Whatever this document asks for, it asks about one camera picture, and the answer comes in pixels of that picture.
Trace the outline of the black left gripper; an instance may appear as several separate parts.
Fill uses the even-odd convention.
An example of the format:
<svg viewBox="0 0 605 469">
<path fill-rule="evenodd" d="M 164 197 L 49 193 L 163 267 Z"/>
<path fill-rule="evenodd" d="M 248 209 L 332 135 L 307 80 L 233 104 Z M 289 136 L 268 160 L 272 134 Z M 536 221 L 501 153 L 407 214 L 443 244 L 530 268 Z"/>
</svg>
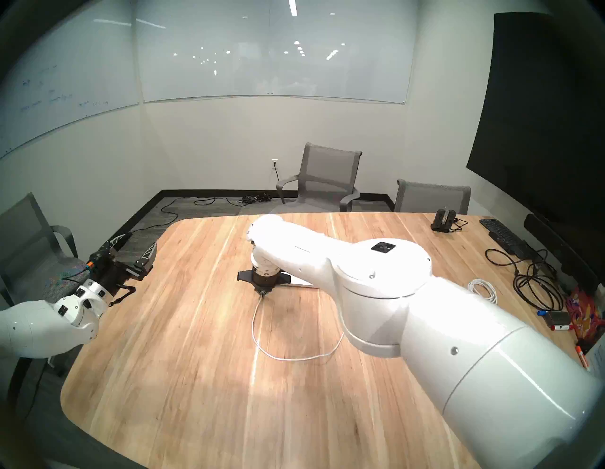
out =
<svg viewBox="0 0 605 469">
<path fill-rule="evenodd" d="M 90 283 L 88 288 L 95 291 L 107 304 L 113 306 L 135 293 L 135 286 L 126 285 L 132 278 L 143 280 L 153 268 L 157 254 L 157 243 L 154 242 L 133 264 L 133 274 L 129 267 L 115 260 L 114 251 L 120 251 L 132 237 L 126 232 L 104 243 L 104 249 L 94 252 L 88 260 Z"/>
</svg>

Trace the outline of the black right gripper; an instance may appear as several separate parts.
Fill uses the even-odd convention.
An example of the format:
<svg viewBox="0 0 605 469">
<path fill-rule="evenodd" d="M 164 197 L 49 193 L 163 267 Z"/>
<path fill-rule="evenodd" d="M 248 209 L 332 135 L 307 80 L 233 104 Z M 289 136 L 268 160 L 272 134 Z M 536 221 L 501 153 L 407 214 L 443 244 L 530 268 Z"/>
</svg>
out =
<svg viewBox="0 0 605 469">
<path fill-rule="evenodd" d="M 275 286 L 290 284 L 290 275 L 279 271 L 275 275 L 261 275 L 255 268 L 242 270 L 237 274 L 238 281 L 244 281 L 253 285 L 255 292 L 259 295 L 267 295 Z"/>
</svg>

